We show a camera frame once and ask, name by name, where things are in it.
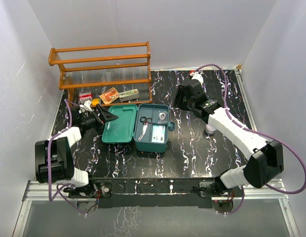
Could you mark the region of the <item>orange medicine box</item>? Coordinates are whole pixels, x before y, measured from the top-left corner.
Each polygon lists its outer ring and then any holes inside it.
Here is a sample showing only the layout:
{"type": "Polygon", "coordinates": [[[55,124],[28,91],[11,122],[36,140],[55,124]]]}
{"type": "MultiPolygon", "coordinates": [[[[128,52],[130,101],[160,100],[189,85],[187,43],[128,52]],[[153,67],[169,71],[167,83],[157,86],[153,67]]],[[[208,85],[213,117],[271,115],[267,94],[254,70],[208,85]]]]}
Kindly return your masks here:
{"type": "Polygon", "coordinates": [[[111,87],[107,91],[103,92],[99,97],[105,105],[108,105],[119,98],[119,92],[115,87],[111,87]]]}

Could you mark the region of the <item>blue-grey divided tray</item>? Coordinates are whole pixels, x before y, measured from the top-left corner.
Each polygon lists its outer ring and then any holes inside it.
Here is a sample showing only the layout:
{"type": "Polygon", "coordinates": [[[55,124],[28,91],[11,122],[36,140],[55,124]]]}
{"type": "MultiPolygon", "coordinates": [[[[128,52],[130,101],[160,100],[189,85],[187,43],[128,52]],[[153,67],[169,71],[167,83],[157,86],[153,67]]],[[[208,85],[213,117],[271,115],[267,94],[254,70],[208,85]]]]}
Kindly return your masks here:
{"type": "Polygon", "coordinates": [[[158,145],[164,145],[167,142],[168,139],[168,125],[170,122],[169,118],[169,107],[164,104],[140,104],[138,107],[138,113],[137,113],[137,118],[136,118],[136,123],[135,123],[135,131],[134,131],[134,140],[140,144],[158,144],[158,145]],[[159,111],[167,111],[168,116],[167,116],[167,123],[165,124],[158,124],[158,113],[159,111]],[[139,136],[142,134],[142,128],[143,124],[140,122],[141,117],[151,117],[153,118],[152,123],[149,124],[146,134],[142,138],[141,141],[138,140],[139,136]],[[152,130],[153,130],[153,125],[165,125],[166,126],[166,132],[165,132],[165,142],[164,143],[152,143],[152,130]]]}

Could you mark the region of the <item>black scissors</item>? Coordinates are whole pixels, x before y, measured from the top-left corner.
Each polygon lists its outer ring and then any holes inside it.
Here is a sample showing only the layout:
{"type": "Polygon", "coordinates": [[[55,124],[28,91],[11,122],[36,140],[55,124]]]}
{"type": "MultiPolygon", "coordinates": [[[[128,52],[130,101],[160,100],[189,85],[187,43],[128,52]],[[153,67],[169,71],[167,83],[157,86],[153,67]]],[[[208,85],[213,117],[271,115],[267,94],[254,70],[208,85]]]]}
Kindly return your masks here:
{"type": "Polygon", "coordinates": [[[138,138],[139,141],[141,141],[144,135],[146,134],[147,128],[149,124],[152,123],[152,121],[153,121],[153,118],[151,117],[143,116],[140,118],[140,122],[143,124],[143,128],[142,128],[142,134],[138,138]]]}

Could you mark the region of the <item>teal medicine kit box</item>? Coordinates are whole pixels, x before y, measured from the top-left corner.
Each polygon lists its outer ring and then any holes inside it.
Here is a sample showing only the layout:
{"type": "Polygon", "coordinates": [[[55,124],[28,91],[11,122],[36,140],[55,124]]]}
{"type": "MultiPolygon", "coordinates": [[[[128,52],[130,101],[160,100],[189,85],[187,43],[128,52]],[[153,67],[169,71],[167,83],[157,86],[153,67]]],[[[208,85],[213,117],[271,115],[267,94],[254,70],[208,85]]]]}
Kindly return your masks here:
{"type": "MultiPolygon", "coordinates": [[[[111,106],[109,112],[119,118],[105,124],[102,135],[102,142],[106,144],[126,144],[135,142],[136,149],[141,152],[163,153],[166,151],[166,144],[140,144],[134,140],[135,123],[139,105],[117,105],[111,106]]],[[[171,121],[168,125],[168,133],[175,130],[175,123],[171,121]]]]}

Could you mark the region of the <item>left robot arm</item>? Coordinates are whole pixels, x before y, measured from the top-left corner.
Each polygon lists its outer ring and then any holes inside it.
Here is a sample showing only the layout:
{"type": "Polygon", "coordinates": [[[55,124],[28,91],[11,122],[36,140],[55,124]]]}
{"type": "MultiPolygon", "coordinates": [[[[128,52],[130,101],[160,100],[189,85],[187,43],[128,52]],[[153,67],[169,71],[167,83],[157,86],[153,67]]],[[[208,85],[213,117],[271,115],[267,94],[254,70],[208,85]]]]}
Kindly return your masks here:
{"type": "Polygon", "coordinates": [[[96,194],[97,185],[87,171],[75,167],[71,147],[79,142],[87,131],[94,129],[102,134],[107,122],[118,119],[101,106],[68,106],[69,126],[48,140],[35,143],[36,179],[39,183],[70,184],[79,188],[86,197],[96,194]]]}

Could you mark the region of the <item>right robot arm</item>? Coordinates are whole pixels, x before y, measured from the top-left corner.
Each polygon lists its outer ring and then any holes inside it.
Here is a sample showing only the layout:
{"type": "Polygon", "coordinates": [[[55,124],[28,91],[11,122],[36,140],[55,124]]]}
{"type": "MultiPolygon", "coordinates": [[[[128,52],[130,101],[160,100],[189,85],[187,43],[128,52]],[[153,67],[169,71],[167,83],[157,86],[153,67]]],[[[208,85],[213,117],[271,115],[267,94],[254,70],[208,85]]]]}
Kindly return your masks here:
{"type": "Polygon", "coordinates": [[[207,98],[201,83],[190,79],[178,86],[173,106],[191,111],[206,124],[216,128],[243,153],[247,164],[229,169],[215,178],[214,188],[221,196],[234,187],[251,185],[261,188],[283,172],[283,147],[275,141],[246,131],[246,126],[235,124],[235,118],[216,100],[207,98]]]}

